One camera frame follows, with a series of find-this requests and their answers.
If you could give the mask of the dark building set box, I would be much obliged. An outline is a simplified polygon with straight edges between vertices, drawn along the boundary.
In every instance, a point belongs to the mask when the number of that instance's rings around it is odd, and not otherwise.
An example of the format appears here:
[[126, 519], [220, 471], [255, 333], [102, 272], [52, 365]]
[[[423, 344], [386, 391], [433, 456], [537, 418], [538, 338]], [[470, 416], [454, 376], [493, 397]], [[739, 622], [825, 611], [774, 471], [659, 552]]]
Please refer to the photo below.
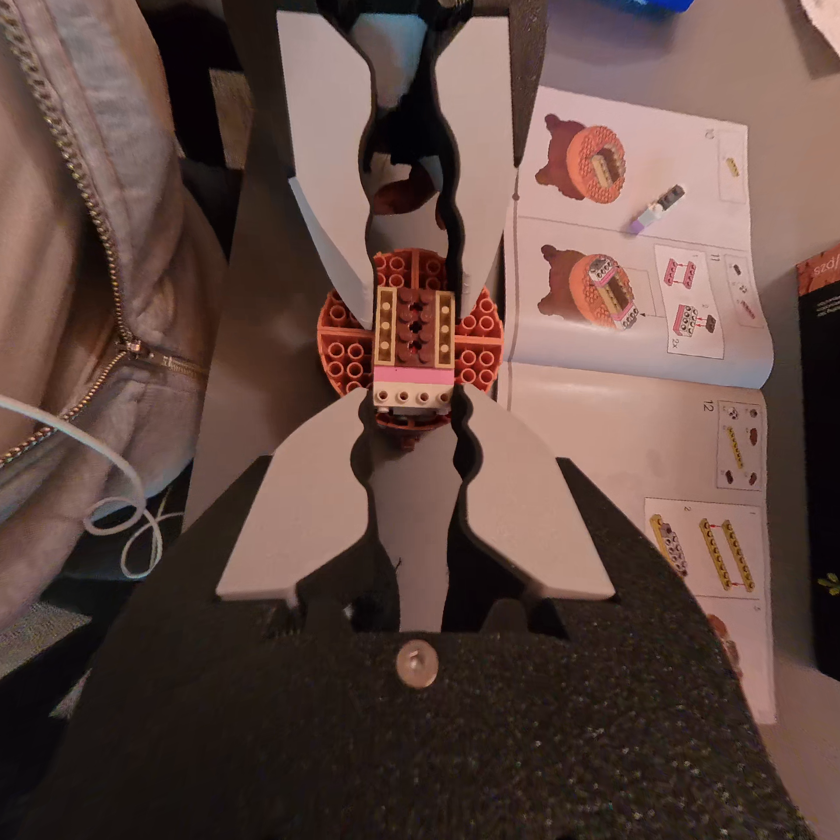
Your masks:
[[813, 648], [839, 680], [839, 246], [796, 268]]

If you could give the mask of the white paper bag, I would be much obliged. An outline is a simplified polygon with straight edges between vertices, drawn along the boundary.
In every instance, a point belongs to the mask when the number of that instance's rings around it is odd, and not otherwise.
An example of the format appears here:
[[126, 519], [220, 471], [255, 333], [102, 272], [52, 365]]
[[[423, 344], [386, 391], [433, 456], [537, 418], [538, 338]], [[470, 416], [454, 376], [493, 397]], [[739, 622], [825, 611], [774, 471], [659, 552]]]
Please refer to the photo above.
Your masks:
[[839, 1], [795, 1], [811, 25], [839, 56]]

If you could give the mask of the tan brick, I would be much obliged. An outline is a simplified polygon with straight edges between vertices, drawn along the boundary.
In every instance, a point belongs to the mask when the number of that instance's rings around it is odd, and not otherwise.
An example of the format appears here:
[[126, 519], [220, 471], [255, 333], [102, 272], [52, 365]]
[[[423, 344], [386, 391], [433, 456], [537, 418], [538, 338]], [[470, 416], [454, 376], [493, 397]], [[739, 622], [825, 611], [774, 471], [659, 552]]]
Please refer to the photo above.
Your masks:
[[397, 289], [388, 286], [378, 287], [376, 290], [372, 345], [374, 366], [393, 366], [395, 364], [396, 292]]
[[435, 291], [434, 367], [455, 368], [455, 296], [446, 290]]

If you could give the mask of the open building instruction booklet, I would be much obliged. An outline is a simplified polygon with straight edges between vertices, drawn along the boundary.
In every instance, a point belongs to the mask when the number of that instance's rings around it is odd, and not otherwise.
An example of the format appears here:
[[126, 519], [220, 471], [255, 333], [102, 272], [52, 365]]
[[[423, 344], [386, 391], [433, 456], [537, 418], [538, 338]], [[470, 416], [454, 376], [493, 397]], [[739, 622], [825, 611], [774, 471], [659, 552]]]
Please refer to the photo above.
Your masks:
[[751, 244], [745, 126], [539, 89], [503, 240], [497, 399], [658, 547], [770, 724], [774, 353]]

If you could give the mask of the round orange lego pot build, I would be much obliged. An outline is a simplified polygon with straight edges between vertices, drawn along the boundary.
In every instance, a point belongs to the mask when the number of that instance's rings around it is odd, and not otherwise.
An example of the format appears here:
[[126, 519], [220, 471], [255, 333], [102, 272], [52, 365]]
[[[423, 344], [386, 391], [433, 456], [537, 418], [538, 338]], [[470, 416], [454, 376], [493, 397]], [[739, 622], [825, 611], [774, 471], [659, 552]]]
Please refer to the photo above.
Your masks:
[[[435, 291], [449, 291], [444, 258], [426, 249], [404, 248], [374, 257], [377, 288], [397, 289], [395, 364], [434, 367]], [[334, 390], [345, 396], [358, 388], [372, 393], [373, 329], [364, 329], [336, 290], [331, 290], [318, 320], [318, 351]], [[497, 378], [503, 350], [503, 326], [497, 304], [486, 288], [471, 313], [455, 319], [455, 385], [473, 385], [488, 393]], [[382, 428], [403, 449], [426, 433]]]

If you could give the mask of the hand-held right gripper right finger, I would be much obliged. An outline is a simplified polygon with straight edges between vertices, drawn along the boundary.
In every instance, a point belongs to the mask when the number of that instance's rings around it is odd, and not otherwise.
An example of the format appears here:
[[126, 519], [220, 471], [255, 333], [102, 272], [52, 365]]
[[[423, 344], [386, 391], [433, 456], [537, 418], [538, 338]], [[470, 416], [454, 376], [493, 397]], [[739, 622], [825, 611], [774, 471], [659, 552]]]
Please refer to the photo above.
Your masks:
[[615, 594], [557, 459], [482, 391], [454, 391], [458, 517], [465, 535], [538, 598]]

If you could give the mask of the person's left hand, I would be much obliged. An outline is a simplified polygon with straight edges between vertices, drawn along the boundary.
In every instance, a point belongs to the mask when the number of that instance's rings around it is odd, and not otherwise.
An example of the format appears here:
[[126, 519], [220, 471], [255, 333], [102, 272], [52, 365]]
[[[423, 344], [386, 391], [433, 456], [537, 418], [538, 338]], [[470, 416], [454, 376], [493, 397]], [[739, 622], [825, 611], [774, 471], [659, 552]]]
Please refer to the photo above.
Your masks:
[[373, 215], [409, 214], [424, 205], [436, 194], [432, 176], [419, 163], [412, 166], [406, 179], [379, 187], [371, 200]]

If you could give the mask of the grey desk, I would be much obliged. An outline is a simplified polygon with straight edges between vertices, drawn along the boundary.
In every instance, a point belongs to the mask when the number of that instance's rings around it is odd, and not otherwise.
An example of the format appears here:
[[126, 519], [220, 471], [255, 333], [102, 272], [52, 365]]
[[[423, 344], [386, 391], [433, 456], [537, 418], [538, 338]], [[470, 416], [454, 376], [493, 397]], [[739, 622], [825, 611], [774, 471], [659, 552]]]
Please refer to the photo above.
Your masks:
[[[812, 655], [795, 275], [838, 242], [838, 57], [795, 2], [696, 2], [668, 20], [550, 2], [542, 82], [749, 128], [753, 266], [775, 353], [763, 392], [779, 722], [763, 732], [805, 818], [838, 838], [838, 683]], [[275, 167], [261, 159], [275, 149], [254, 106], [186, 526], [328, 396], [301, 332], [327, 288], [274, 279], [260, 242], [278, 205], [263, 175]]]

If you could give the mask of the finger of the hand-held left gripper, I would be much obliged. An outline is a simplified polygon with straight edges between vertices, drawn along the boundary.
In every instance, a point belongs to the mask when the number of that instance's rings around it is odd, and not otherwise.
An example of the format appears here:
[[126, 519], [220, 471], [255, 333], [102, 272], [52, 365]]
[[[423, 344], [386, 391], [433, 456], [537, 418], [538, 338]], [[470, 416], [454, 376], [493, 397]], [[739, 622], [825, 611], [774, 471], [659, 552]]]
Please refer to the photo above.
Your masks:
[[375, 271], [361, 146], [374, 110], [371, 69], [319, 13], [278, 11], [293, 154], [290, 187], [324, 269], [361, 323], [372, 323]]
[[447, 277], [462, 319], [494, 265], [517, 172], [508, 17], [473, 16], [432, 33], [422, 59], [427, 126], [441, 170], [433, 220], [447, 238]]

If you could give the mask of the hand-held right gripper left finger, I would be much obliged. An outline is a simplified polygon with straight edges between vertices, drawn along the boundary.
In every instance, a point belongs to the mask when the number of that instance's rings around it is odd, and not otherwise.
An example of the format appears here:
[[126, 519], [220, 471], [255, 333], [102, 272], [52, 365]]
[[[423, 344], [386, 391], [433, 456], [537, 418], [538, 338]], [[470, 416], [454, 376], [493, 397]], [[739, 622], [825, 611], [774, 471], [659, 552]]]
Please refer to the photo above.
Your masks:
[[369, 528], [369, 496], [351, 465], [368, 391], [351, 391], [274, 451], [217, 584], [226, 601], [329, 597], [348, 606], [365, 588], [350, 551]]

